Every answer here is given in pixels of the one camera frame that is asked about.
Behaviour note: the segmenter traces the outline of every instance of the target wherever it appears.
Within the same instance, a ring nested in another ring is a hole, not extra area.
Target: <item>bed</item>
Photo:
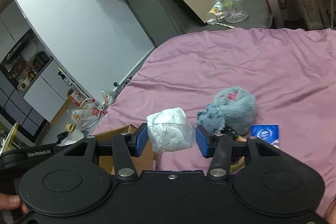
[[[139,126],[149,114],[181,107],[194,126],[214,95],[241,86],[256,97],[256,124],[279,124],[280,148],[317,170],[324,216],[336,196],[336,31],[241,28],[172,38],[155,49],[97,126]],[[158,170],[203,170],[197,145],[166,152]]]

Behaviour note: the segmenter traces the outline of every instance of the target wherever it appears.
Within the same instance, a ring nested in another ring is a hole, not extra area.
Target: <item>human hand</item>
[[[0,211],[1,210],[13,210],[21,207],[24,213],[28,213],[26,205],[21,204],[18,195],[6,195],[0,193]]]

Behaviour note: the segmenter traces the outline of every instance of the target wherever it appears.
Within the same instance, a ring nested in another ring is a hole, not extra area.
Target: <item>blue package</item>
[[[257,136],[271,145],[279,145],[277,124],[258,124],[251,126],[251,136]]]

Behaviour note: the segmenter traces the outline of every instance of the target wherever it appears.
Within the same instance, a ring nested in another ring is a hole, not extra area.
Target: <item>white cabinet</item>
[[[43,79],[66,101],[70,86],[58,75],[58,64],[53,60],[42,72]]]
[[[6,9],[2,11],[0,17],[15,42],[18,42],[19,39],[30,29],[28,22],[24,18],[15,1],[9,4]]]
[[[24,95],[24,99],[48,122],[51,122],[65,100],[39,76]]]
[[[0,62],[2,62],[14,45],[14,39],[9,34],[5,24],[0,20]]]

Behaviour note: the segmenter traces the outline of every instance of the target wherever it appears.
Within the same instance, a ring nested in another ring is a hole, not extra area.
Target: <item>fluffy blue plush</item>
[[[227,125],[238,135],[244,135],[250,130],[254,118],[255,97],[234,86],[218,92],[212,104],[197,113],[196,125],[203,125],[211,134],[220,132]]]

